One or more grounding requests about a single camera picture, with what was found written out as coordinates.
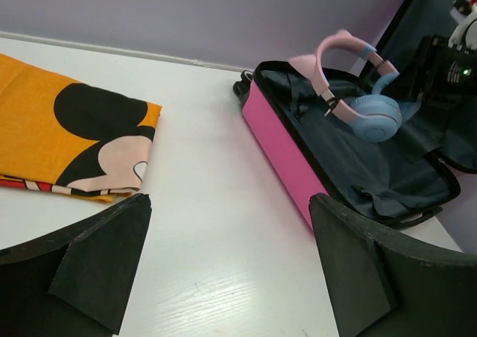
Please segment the pink hard-shell suitcase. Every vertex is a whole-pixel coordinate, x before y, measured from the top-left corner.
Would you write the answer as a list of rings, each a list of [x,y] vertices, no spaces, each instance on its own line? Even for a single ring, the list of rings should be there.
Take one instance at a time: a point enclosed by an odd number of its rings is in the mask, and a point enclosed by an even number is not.
[[[451,37],[455,0],[404,0],[376,45],[400,73],[424,36]],[[380,74],[356,54],[321,58],[335,97],[350,103],[372,93]],[[386,226],[402,229],[456,198],[455,171],[476,172],[476,98],[421,108],[384,142],[368,142],[333,114],[311,82],[287,61],[265,61],[233,85],[245,121],[305,219],[323,193]]]

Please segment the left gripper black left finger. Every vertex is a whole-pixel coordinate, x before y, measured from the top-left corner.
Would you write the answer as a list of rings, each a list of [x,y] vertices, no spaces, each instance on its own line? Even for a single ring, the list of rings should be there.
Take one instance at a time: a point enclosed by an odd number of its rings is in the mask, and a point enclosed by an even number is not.
[[[118,335],[151,213],[151,199],[138,193],[2,249],[1,335]]]

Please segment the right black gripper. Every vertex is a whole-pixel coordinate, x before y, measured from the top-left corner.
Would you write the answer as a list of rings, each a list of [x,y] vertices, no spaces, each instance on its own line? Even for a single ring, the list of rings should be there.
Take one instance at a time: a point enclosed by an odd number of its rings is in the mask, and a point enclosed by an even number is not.
[[[448,45],[446,37],[424,36],[394,80],[394,97],[431,106],[457,106],[476,98],[476,50]]]

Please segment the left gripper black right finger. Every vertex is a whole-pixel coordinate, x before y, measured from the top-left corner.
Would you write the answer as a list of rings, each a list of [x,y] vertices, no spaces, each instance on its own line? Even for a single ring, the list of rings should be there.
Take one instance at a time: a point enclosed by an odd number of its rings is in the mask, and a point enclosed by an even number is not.
[[[476,335],[476,255],[412,238],[325,194],[309,211],[340,336]]]

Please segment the orange Mickey Mouse cloth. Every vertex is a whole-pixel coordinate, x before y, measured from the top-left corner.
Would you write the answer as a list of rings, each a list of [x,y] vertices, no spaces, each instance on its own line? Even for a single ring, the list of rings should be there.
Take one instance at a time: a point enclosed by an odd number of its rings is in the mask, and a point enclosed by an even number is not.
[[[1,184],[111,202],[138,192],[161,106],[1,57]]]

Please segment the pink and blue headphones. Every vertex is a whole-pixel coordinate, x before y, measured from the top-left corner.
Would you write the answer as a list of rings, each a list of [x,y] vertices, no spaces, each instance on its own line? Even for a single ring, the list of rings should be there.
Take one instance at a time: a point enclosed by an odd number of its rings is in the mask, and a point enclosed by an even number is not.
[[[372,93],[355,98],[350,103],[335,97],[321,63],[323,53],[331,49],[352,52],[373,64],[380,79],[374,84]],[[398,78],[399,72],[390,61],[377,54],[376,48],[346,30],[339,30],[326,37],[313,54],[292,57],[288,63],[311,82],[317,95],[328,104],[327,114],[336,116],[350,126],[355,136],[368,142],[390,139],[402,123],[416,114],[422,105],[419,98],[397,101],[383,95],[382,90]]]

